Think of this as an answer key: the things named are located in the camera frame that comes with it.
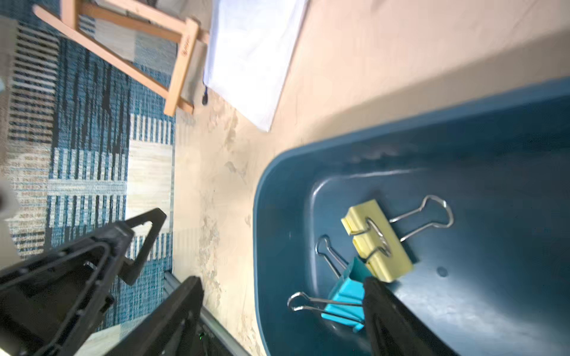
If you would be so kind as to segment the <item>teal plastic storage box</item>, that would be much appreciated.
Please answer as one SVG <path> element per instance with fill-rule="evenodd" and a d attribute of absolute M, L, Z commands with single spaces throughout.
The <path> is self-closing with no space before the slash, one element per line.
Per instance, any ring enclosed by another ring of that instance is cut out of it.
<path fill-rule="evenodd" d="M 253 209 L 255 309 L 269 355 L 369 355 L 365 332 L 294 312 L 356 256 L 341 219 L 375 200 L 413 271 L 390 285 L 460 355 L 569 353 L 569 80 L 283 152 Z"/>

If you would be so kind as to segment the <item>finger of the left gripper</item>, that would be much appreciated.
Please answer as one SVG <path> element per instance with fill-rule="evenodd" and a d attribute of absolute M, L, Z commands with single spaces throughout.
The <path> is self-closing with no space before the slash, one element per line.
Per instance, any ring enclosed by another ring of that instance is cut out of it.
<path fill-rule="evenodd" d="M 74 355 L 114 302 L 134 232 L 123 222 L 1 270 L 1 354 Z"/>
<path fill-rule="evenodd" d="M 139 248 L 136 258 L 134 260 L 131 258 L 123 258 L 123 265 L 121 266 L 118 277 L 129 286 L 133 286 L 138 279 L 165 221 L 166 214 L 164 211 L 155 208 L 122 222 L 122 224 L 131 231 L 139 225 L 145 223 L 151 224 L 151 228 L 142 246 Z"/>

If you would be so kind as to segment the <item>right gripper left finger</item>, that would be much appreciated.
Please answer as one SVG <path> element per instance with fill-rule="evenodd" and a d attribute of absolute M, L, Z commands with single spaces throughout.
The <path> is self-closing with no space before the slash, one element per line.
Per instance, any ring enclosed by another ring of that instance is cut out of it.
<path fill-rule="evenodd" d="M 188 277 L 108 355 L 190 355 L 204 290 L 199 277 Z"/>

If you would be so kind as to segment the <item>teal binder clip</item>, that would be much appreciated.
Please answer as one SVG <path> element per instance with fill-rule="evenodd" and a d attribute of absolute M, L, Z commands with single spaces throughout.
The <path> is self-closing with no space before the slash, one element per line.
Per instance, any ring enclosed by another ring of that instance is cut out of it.
<path fill-rule="evenodd" d="M 314 298 L 304 292 L 296 292 L 287 301 L 293 312 L 312 311 L 325 319 L 348 326 L 354 333 L 365 327 L 365 313 L 362 307 L 365 298 L 364 282 L 372 274 L 358 256 L 351 261 L 344 259 L 332 247 L 328 236 L 319 237 L 315 253 L 322 257 L 337 278 L 328 297 Z"/>

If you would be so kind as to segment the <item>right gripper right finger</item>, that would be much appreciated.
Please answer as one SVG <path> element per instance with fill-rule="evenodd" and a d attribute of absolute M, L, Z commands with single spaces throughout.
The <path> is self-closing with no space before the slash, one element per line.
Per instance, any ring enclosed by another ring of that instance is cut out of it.
<path fill-rule="evenodd" d="M 368 277 L 362 308 L 373 355 L 455 355 L 387 286 Z"/>

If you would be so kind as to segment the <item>yellow binder clip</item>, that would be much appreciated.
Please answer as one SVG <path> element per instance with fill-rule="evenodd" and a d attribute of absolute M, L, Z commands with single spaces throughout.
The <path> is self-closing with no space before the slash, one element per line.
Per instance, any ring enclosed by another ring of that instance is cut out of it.
<path fill-rule="evenodd" d="M 398 237 L 392 225 L 422 212 L 430 201 L 445 209 L 448 221 L 429 222 Z M 341 223 L 371 274 L 384 283 L 393 283 L 414 269 L 402 243 L 428 228 L 450 228 L 454 225 L 454 213 L 445 200 L 429 194 L 418 208 L 392 218 L 386 217 L 376 200 L 369 200 L 350 207 Z"/>

